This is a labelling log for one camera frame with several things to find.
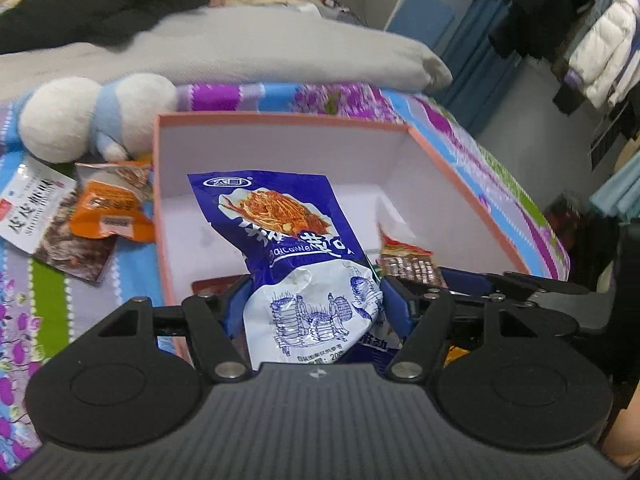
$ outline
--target black clothing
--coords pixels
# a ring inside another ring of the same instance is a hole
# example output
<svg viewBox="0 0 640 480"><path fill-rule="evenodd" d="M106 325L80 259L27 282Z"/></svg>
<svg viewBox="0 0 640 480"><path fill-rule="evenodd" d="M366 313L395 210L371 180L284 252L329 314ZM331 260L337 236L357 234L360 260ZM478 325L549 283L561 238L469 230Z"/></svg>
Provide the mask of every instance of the black clothing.
<svg viewBox="0 0 640 480"><path fill-rule="evenodd" d="M577 19L577 9L590 0L511 0L507 17L489 33L495 51L553 61L556 48Z"/></svg>
<svg viewBox="0 0 640 480"><path fill-rule="evenodd" d="M0 14L0 54L85 41L118 45L209 0L22 0Z"/></svg>

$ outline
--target pink box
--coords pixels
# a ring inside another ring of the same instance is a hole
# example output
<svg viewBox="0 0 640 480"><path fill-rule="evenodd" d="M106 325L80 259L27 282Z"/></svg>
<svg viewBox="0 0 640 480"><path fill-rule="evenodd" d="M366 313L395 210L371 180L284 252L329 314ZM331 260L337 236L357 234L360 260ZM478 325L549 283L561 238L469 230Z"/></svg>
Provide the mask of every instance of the pink box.
<svg viewBox="0 0 640 480"><path fill-rule="evenodd" d="M417 130L396 124L250 112L160 116L154 139L155 220L167 304L191 283L246 273L239 250L207 223L188 173L325 174L366 253L380 240L376 205L406 222L440 265L527 272L510 241Z"/></svg>

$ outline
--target colorful bedspread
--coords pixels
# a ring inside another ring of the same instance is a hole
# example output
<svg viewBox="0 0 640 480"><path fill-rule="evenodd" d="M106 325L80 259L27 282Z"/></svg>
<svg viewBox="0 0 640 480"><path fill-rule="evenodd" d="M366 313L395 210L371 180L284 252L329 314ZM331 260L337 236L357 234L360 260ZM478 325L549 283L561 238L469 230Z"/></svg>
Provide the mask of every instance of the colorful bedspread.
<svg viewBox="0 0 640 480"><path fill-rule="evenodd" d="M527 194L455 119L424 96L365 84L195 84L182 86L180 110L298 112L413 125L455 169L506 234L529 272L565 280L568 257ZM24 147L11 105L0 105L0 189ZM162 304L154 245L120 240L104 281L90 285L31 260L0 240L0 469L38 446L23 397L40 365L133 296ZM163 346L171 351L170 344Z"/></svg>

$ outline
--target blue curtain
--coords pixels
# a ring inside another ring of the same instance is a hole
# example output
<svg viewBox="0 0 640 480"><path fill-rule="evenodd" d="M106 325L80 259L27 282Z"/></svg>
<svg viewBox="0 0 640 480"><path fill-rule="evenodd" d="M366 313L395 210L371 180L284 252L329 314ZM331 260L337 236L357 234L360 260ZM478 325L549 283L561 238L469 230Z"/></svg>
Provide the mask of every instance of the blue curtain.
<svg viewBox="0 0 640 480"><path fill-rule="evenodd" d="M453 83L433 97L472 136L488 123L520 63L515 52L508 59L498 56L487 37L508 10L503 0L474 0L442 55Z"/></svg>

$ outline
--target plush toy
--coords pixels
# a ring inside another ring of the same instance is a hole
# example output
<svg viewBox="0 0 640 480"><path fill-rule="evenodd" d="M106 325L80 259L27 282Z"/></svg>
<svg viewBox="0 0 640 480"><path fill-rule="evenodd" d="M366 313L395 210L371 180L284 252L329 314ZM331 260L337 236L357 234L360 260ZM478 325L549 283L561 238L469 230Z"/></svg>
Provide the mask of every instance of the plush toy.
<svg viewBox="0 0 640 480"><path fill-rule="evenodd" d="M134 74L105 86L56 79L23 96L14 112L23 144L45 162L73 162L88 151L117 162L151 152L156 116L177 105L168 79Z"/></svg>

